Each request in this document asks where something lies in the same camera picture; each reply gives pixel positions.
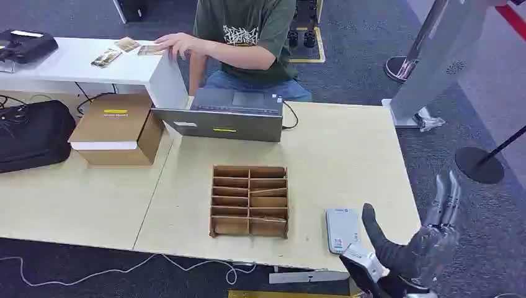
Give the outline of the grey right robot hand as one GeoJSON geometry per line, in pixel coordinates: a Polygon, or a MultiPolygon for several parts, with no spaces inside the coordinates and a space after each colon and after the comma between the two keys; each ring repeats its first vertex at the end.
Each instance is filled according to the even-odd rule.
{"type": "Polygon", "coordinates": [[[437,192],[424,223],[405,245],[389,240],[376,220],[375,209],[365,203],[362,222],[380,264],[389,273],[379,279],[378,288],[390,297],[431,296],[430,287],[451,261],[460,232],[457,217],[461,186],[456,173],[448,172],[448,182],[436,176],[437,192]]]}

